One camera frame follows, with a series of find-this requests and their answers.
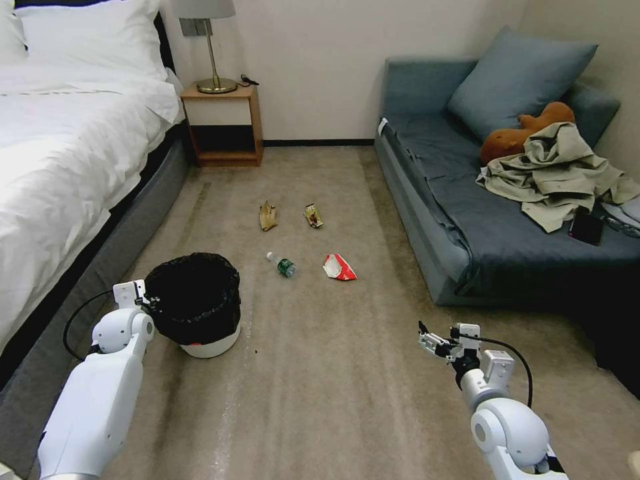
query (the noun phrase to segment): brown stuffed animal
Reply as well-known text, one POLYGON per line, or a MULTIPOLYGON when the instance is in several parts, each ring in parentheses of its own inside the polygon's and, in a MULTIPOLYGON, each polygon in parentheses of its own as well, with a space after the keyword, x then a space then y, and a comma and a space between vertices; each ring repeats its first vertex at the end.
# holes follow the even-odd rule
POLYGON ((521 129, 500 129, 491 132, 480 150, 482 166, 491 160, 525 152, 525 140, 552 123, 568 121, 575 123, 573 110, 562 102, 548 104, 539 117, 519 115, 521 129))

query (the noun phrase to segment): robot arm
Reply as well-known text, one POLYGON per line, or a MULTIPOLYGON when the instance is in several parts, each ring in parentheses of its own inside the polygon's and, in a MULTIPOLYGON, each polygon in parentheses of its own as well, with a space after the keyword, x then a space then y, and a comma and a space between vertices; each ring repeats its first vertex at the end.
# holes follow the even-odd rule
POLYGON ((471 416, 471 434, 496 480, 568 480, 549 446, 547 427, 526 405, 509 398, 514 360, 485 350, 478 359, 480 326, 458 323, 444 339, 419 323, 422 348, 450 363, 471 416))
POLYGON ((120 308, 93 329, 91 353, 71 372, 42 434, 40 478, 95 480, 124 443, 154 325, 138 304, 144 281, 113 287, 120 308))

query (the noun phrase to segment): table lamp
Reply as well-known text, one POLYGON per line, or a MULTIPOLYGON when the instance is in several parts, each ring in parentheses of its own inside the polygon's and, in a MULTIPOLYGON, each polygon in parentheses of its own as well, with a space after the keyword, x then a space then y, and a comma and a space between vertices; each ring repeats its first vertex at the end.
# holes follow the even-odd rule
POLYGON ((209 45, 209 56, 211 58, 211 70, 213 75, 210 79, 196 82, 198 91, 202 93, 228 93, 236 90, 238 84, 235 80, 220 78, 215 68, 213 58, 213 47, 211 46, 211 20, 212 18, 227 18, 235 15, 233 0, 176 0, 173 2, 173 10, 179 18, 202 19, 207 29, 207 44, 209 45))

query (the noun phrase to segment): sofa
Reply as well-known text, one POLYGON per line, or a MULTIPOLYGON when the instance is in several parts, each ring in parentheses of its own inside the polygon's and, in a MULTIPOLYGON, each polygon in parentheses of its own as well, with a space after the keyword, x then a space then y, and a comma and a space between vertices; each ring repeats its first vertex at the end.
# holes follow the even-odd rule
MULTIPOLYGON (((520 204, 475 184, 481 142, 447 102, 476 64, 468 59, 397 57, 385 64, 374 148, 436 305, 568 304, 597 285, 635 278, 640 243, 605 228, 598 247, 548 234, 520 204)), ((619 108, 576 83, 561 99, 594 146, 619 108)))

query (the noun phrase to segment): smartphone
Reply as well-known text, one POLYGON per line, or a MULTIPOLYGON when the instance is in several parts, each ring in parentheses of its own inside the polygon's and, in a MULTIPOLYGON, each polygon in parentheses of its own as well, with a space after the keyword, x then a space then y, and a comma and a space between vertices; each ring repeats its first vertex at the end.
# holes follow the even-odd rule
POLYGON ((602 220, 591 216, 587 209, 579 208, 571 222, 569 236, 591 245, 600 245, 602 228, 602 220))

